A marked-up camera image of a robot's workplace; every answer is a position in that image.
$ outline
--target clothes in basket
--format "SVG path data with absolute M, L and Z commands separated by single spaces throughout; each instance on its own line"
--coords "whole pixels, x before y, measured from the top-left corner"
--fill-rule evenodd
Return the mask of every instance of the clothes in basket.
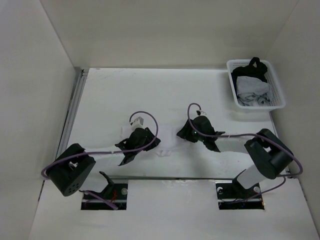
M 265 77 L 267 71 L 268 67 L 260 62 L 258 57 L 252 58 L 249 65 L 237 67 L 232 71 L 233 86 L 240 105 L 269 105 L 273 93 Z

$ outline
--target screw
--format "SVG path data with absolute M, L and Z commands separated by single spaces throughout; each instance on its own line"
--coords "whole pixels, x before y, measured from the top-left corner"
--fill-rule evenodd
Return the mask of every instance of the screw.
M 257 194 L 259 194 L 261 192 L 260 187 L 258 187 L 258 186 L 255 186 L 253 188 L 253 191 L 255 191 Z
M 223 194 L 223 193 L 224 193 L 223 187 L 221 187 L 221 186 L 217 187 L 216 192 L 217 192 L 219 195 Z
M 128 194 L 128 189 L 122 188 L 122 189 L 121 189 L 121 194 L 122 194 L 122 195 L 127 195 L 127 194 Z

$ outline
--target white wall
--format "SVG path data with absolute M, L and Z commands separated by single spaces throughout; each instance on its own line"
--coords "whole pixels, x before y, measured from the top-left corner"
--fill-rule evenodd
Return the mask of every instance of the white wall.
M 0 239 L 28 239 L 75 70 L 39 0 L 0 2 Z
M 272 113 L 281 139 L 301 160 L 300 177 L 320 230 L 320 1 L 300 0 L 267 55 L 281 79 L 287 105 Z
M 74 66 L 264 58 L 298 0 L 41 0 Z

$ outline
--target gray cloth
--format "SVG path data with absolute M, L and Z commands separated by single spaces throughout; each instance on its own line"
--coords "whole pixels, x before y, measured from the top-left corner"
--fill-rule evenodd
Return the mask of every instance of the gray cloth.
M 273 99 L 269 83 L 250 76 L 237 77 L 236 94 L 242 106 L 269 106 L 269 102 Z

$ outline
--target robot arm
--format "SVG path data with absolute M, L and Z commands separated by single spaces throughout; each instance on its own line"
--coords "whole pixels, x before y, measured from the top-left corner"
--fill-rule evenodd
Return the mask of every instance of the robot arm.
M 194 127 L 205 135 L 222 135 L 225 132 L 215 131 L 208 118 L 199 115 L 191 120 Z M 291 151 L 268 129 L 257 133 Z M 291 162 L 286 153 L 272 144 L 254 137 L 205 137 L 193 130 L 187 121 L 177 136 L 192 143 L 203 142 L 208 150 L 214 152 L 237 152 L 249 154 L 254 165 L 236 176 L 232 183 L 237 192 L 245 192 L 264 179 L 275 179 Z
M 149 128 L 143 128 L 142 123 L 141 120 L 133 121 L 133 132 L 130 137 L 111 147 L 84 149 L 78 143 L 72 144 L 51 164 L 51 167 L 47 168 L 46 175 L 62 195 L 67 197 L 74 194 L 82 189 L 83 183 L 96 164 L 95 160 L 106 157 L 118 158 L 119 166 L 123 166 L 133 161 L 140 151 L 149 151 L 159 145 L 160 139 L 155 138 Z

